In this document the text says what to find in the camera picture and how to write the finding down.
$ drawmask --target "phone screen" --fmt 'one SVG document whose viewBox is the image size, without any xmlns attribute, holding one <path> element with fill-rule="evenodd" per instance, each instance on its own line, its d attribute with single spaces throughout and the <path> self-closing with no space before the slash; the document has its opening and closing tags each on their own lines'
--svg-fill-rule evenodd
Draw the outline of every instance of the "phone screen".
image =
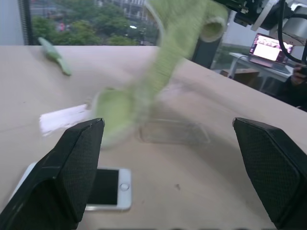
<svg viewBox="0 0 307 230">
<path fill-rule="evenodd" d="M 88 204 L 117 205 L 119 170 L 97 169 Z"/>
</svg>

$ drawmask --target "black cable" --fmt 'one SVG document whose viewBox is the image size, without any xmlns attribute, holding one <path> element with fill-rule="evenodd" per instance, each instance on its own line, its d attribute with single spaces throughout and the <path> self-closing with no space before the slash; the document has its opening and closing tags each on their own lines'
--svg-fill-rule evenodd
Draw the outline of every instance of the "black cable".
<svg viewBox="0 0 307 230">
<path fill-rule="evenodd" d="M 280 48 L 282 49 L 282 52 L 285 54 L 285 56 L 287 58 L 289 58 L 290 60 L 292 60 L 294 62 L 305 64 L 305 63 L 307 63 L 307 41 L 306 41 L 306 44 L 305 44 L 302 60 L 297 59 L 294 56 L 290 55 L 288 53 L 286 47 L 283 44 L 283 15 L 284 15 L 285 4 L 286 4 L 286 0 L 281 0 L 281 14 L 280 14 L 280 17 L 279 17 L 278 30 L 277 30 L 279 45 L 280 45 Z M 305 14 L 293 14 L 292 18 L 307 19 L 307 15 L 305 15 Z"/>
</svg>

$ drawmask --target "phone home button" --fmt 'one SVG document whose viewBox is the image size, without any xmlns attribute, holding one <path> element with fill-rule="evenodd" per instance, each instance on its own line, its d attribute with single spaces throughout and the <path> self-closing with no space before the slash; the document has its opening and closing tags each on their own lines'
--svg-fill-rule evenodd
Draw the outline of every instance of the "phone home button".
<svg viewBox="0 0 307 230">
<path fill-rule="evenodd" d="M 129 184 L 121 184 L 119 187 L 121 191 L 127 191 L 129 189 Z"/>
</svg>

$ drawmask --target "window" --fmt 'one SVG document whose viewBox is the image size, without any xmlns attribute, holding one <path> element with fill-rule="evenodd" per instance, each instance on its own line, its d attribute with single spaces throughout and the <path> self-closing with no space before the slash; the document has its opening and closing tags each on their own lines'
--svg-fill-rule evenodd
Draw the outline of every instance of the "window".
<svg viewBox="0 0 307 230">
<path fill-rule="evenodd" d="M 155 46 L 158 38 L 141 0 L 30 0 L 30 13 L 34 45 L 44 37 L 61 46 Z"/>
</svg>

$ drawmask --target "person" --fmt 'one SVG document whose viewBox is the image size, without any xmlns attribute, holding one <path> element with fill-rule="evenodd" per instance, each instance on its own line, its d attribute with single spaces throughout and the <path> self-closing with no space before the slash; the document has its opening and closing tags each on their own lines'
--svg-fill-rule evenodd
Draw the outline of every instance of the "person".
<svg viewBox="0 0 307 230">
<path fill-rule="evenodd" d="M 282 85 L 275 96 L 278 100 L 307 111 L 307 75 L 300 71 L 303 65 L 296 65 L 293 74 Z"/>
</svg>

